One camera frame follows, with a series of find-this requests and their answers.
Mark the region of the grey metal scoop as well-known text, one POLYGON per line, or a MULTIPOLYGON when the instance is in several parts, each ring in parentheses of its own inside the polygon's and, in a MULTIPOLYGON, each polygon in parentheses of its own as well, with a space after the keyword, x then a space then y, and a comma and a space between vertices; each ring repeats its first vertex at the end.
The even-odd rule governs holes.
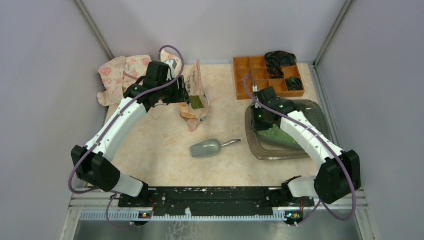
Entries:
POLYGON ((193 158, 211 157, 219 154, 224 147, 240 143, 241 139, 232 139, 227 142, 221 143, 219 140, 213 138, 202 141, 190 147, 190 155, 193 158))

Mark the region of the orange cat litter bag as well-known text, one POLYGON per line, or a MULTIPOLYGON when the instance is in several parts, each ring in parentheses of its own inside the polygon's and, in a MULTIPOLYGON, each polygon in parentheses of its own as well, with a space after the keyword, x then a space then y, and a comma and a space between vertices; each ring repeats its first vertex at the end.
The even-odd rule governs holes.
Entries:
POLYGON ((188 100, 179 104, 180 116, 186 121, 188 130, 194 132, 207 119, 211 107, 203 86, 199 59, 193 64, 184 83, 188 100))

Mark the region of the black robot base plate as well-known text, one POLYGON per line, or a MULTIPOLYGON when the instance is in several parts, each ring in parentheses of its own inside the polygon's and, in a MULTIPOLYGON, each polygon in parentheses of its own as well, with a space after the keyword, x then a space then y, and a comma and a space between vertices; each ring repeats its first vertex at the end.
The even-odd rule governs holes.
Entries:
POLYGON ((282 222, 304 219, 311 197, 292 198, 282 187, 153 187, 143 196, 122 194, 120 208, 141 208, 141 221, 282 222))

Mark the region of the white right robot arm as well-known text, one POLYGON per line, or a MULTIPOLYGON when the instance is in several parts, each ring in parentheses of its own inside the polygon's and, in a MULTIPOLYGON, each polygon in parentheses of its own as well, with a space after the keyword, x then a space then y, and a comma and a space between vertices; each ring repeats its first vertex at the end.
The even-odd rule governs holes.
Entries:
POLYGON ((316 176, 293 177, 285 182, 281 199, 295 206, 301 197, 319 198, 333 204, 361 186, 360 158, 354 150, 345 151, 325 137, 292 100, 277 96, 273 87, 251 94, 253 125, 263 131, 274 126, 291 136, 317 165, 316 176))

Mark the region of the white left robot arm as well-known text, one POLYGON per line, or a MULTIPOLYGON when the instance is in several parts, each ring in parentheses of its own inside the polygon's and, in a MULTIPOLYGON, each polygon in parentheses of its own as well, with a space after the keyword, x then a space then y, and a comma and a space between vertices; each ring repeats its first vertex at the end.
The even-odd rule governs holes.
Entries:
POLYGON ((150 109, 159 102, 169 105, 189 99, 184 77, 176 73, 176 67, 171 60, 148 64, 146 74, 126 90, 105 126, 84 146, 72 149, 70 179, 77 177, 104 192, 130 196, 138 207, 149 203, 148 184, 122 173, 112 161, 130 130, 150 109))

